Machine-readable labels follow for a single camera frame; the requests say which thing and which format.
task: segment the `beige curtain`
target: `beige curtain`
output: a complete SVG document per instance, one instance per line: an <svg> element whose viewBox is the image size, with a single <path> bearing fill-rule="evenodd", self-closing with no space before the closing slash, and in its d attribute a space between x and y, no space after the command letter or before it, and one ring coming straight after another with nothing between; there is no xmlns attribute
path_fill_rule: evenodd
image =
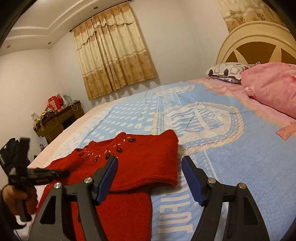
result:
<svg viewBox="0 0 296 241"><path fill-rule="evenodd" d="M157 76L127 3L80 24L74 38L89 100Z"/></svg>
<svg viewBox="0 0 296 241"><path fill-rule="evenodd" d="M280 17L262 0L215 0L228 31L251 21L268 21L285 26Z"/></svg>

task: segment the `pink pillow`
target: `pink pillow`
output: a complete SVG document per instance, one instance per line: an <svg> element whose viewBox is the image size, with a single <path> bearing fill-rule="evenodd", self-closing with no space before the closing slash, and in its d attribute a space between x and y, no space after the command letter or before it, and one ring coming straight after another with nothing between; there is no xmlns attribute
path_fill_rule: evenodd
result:
<svg viewBox="0 0 296 241"><path fill-rule="evenodd" d="M296 65L259 64L242 72L247 95L296 119Z"/></svg>

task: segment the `hand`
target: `hand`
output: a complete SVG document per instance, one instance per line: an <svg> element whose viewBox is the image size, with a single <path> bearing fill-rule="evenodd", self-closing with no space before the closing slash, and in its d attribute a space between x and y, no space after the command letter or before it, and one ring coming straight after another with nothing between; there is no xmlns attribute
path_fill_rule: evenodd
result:
<svg viewBox="0 0 296 241"><path fill-rule="evenodd" d="M13 215L20 214L16 199L26 200L27 211L29 214L34 214L36 212L38 204L36 188L27 188L27 192L29 193L29 198L25 192L16 189L14 186L6 186L2 190L3 200Z"/></svg>

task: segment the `knitted sweater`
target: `knitted sweater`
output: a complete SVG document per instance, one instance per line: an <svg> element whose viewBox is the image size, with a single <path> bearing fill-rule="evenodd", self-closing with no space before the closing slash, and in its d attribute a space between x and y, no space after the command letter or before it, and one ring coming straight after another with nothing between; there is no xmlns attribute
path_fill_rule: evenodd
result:
<svg viewBox="0 0 296 241"><path fill-rule="evenodd" d="M110 156L118 158L118 171L107 200L96 207L109 241L148 241L151 232L150 189L156 184L178 184L178 138L172 130L159 136L124 132L114 139L90 142L67 157L52 162L48 169L67 169L61 182L76 184L103 167ZM48 185L39 208L53 184ZM84 241L78 222L77 203L71 203L77 241Z"/></svg>

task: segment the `sweater sleeve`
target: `sweater sleeve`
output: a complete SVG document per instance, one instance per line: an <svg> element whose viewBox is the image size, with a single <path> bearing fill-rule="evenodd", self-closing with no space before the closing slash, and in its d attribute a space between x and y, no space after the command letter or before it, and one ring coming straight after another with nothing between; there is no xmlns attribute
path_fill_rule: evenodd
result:
<svg viewBox="0 0 296 241"><path fill-rule="evenodd" d="M0 191L0 196L0 233L1 235L4 235L4 240L18 240L13 230L22 229L24 225L19 225L17 223L16 217L10 212L9 208L3 200L2 191Z"/></svg>

